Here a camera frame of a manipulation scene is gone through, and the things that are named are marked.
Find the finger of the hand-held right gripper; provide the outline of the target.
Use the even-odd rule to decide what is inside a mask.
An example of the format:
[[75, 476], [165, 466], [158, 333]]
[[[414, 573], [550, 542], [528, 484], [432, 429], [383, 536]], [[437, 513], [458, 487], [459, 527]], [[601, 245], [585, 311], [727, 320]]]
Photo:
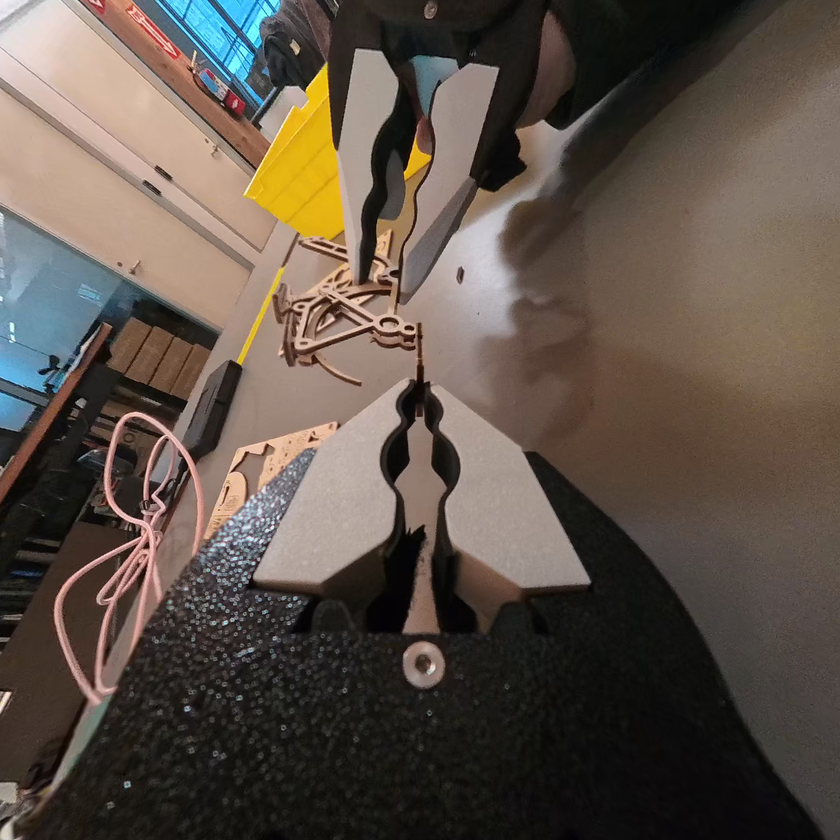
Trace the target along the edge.
[[413, 227], [402, 247], [400, 302], [407, 304], [457, 230], [478, 185], [471, 174], [496, 66], [413, 59], [416, 92], [432, 134], [432, 159], [414, 194]]
[[344, 243], [353, 279], [369, 278], [376, 226], [388, 203], [399, 213], [405, 193], [408, 96], [385, 53], [357, 48], [337, 149]]

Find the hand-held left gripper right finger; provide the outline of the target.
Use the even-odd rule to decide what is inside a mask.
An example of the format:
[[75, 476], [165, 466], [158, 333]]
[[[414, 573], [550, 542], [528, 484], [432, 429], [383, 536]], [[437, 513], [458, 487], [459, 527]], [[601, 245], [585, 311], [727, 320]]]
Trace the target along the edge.
[[427, 385], [437, 506], [440, 625], [492, 625], [503, 607], [591, 586], [522, 448], [440, 385]]

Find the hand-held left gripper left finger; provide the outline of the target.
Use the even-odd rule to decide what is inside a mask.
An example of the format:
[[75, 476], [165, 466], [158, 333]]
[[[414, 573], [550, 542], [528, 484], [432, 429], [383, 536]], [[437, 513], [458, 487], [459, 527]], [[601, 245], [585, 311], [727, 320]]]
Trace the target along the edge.
[[407, 431], [419, 380], [402, 380], [313, 453], [253, 576], [269, 592], [311, 595], [386, 623], [404, 623], [419, 546], [406, 532], [396, 480], [409, 463]]

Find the assembled wooden crossbow model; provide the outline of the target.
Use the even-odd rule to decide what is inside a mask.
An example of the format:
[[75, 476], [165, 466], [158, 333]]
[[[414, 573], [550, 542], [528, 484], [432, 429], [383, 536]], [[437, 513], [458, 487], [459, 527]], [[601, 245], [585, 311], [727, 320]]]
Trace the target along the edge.
[[397, 268], [381, 261], [374, 264], [373, 277], [360, 284], [353, 282], [348, 266], [341, 266], [296, 296], [282, 282], [272, 298], [273, 312], [282, 328], [279, 356], [290, 368], [318, 366], [353, 386], [361, 386], [361, 380], [331, 364], [326, 350], [366, 337], [385, 349], [414, 351], [422, 364], [422, 325], [400, 314], [399, 296]]

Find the wooden parts sheet oval cutouts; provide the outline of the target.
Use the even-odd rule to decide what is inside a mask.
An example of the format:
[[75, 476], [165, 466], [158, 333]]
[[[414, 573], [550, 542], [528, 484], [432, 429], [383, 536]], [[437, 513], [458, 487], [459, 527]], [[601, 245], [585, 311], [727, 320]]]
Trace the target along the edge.
[[324, 423], [236, 449], [203, 539], [213, 537], [249, 498], [278, 477], [299, 454], [306, 449], [318, 448], [339, 428], [339, 422]]

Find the person's right hand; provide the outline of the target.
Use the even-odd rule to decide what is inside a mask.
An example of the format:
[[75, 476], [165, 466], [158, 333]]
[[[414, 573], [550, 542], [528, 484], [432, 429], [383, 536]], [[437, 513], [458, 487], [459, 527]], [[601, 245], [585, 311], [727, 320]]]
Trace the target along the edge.
[[574, 51], [558, 17], [548, 11], [544, 16], [539, 46], [539, 61], [533, 88], [518, 121], [518, 129], [545, 120], [562, 97], [572, 89], [576, 74]]

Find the yellow plastic bin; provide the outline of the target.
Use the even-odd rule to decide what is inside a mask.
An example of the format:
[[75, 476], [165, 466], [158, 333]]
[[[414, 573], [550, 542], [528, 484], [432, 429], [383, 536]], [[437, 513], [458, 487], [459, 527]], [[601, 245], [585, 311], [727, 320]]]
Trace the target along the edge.
[[300, 236], [334, 239], [343, 231], [338, 158], [333, 147], [328, 68], [293, 107], [245, 192]]

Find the black jacket on chair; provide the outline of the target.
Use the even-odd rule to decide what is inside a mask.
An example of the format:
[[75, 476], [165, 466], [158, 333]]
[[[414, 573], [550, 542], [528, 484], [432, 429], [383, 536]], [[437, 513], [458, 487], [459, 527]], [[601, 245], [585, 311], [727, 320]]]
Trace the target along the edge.
[[261, 48], [274, 88], [307, 89], [328, 58], [339, 7], [339, 1], [280, 1], [261, 21]]

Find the black power brick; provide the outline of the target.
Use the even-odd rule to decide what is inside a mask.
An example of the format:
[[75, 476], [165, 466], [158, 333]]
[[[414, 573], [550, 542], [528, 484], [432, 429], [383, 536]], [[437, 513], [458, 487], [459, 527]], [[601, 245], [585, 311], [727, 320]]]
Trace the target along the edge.
[[227, 360], [207, 377], [182, 438], [193, 462], [197, 463], [217, 447], [242, 371], [241, 364]]

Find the red fire extinguisher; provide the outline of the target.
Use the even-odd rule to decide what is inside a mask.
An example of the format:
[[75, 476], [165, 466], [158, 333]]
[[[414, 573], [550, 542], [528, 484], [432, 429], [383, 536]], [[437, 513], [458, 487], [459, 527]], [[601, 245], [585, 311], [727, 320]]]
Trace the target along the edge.
[[207, 96], [215, 99], [228, 112], [241, 118], [245, 114], [245, 101], [238, 95], [238, 92], [224, 82], [212, 70], [202, 67], [192, 70], [192, 78], [195, 84]]

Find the yellow tape strip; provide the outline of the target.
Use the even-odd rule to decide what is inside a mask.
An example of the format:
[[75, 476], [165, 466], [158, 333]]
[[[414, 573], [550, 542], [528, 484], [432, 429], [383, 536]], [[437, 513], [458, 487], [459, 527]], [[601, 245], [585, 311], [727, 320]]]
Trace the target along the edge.
[[278, 271], [275, 275], [275, 278], [271, 282], [271, 284], [268, 288], [268, 291], [267, 291], [263, 301], [261, 302], [261, 304], [259, 306], [259, 309], [258, 309], [257, 314], [255, 316], [255, 320], [252, 322], [252, 324], [251, 324], [251, 326], [248, 330], [248, 333], [245, 337], [244, 344], [243, 344], [240, 352], [238, 353], [238, 356], [237, 356], [237, 359], [236, 359], [236, 364], [238, 364], [241, 368], [245, 367], [245, 362], [248, 358], [249, 351], [250, 351], [250, 349], [253, 345], [253, 342], [256, 339], [257, 333], [259, 332], [261, 324], [264, 321], [268, 310], [272, 306], [273, 297], [277, 294], [277, 292], [280, 288], [280, 285], [281, 285], [281, 282], [282, 282], [283, 275], [284, 275], [285, 271], [286, 271], [286, 266], [285, 265], [278, 269]]

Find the wooden pillar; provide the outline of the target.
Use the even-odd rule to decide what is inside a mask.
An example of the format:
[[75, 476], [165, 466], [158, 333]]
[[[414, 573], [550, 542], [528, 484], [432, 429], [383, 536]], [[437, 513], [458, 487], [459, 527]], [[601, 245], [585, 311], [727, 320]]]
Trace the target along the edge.
[[[182, 57], [173, 60], [152, 43], [143, 30], [126, 14], [126, 6], [136, 4], [160, 28], [182, 52]], [[212, 128], [236, 154], [252, 167], [262, 162], [269, 142], [245, 115], [237, 118], [226, 111], [215, 99], [207, 96], [195, 84], [193, 69], [203, 66], [192, 52], [182, 49], [173, 37], [157, 23], [141, 2], [127, 1], [84, 1], [80, 3], [87, 12], [101, 24], [137, 59], [154, 73], [184, 104]]]

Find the stack of cardboard boxes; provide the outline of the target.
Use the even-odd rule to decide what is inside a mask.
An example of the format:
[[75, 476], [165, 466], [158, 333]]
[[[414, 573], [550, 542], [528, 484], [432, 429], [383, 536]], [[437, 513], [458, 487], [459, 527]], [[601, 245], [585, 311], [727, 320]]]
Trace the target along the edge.
[[130, 318], [109, 346], [107, 366], [129, 381], [187, 400], [211, 353], [167, 330]]

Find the red arrow sign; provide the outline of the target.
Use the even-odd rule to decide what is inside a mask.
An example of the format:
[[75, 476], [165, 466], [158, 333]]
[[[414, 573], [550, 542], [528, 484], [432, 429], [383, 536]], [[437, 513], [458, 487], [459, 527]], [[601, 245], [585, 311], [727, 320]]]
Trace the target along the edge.
[[131, 3], [131, 5], [126, 6], [125, 11], [132, 21], [143, 30], [152, 43], [168, 55], [168, 57], [173, 60], [178, 60], [182, 57], [182, 52], [136, 3]]

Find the wood-edged desk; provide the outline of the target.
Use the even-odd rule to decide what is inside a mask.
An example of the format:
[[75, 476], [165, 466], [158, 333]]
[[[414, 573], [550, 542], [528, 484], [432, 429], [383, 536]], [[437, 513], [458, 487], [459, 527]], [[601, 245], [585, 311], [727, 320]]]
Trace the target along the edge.
[[99, 357], [111, 332], [112, 325], [101, 322], [90, 336], [90, 339], [81, 346], [83, 352], [70, 367], [57, 394], [50, 398], [35, 421], [35, 425], [32, 426], [27, 436], [21, 442], [17, 452], [3, 468], [1, 476], [1, 502], [5, 501], [7, 495], [23, 474], [28, 462], [35, 456], [37, 449], [45, 441], [50, 427], [57, 420], [60, 413], [69, 405], [70, 399], [81, 382], [82, 377]]

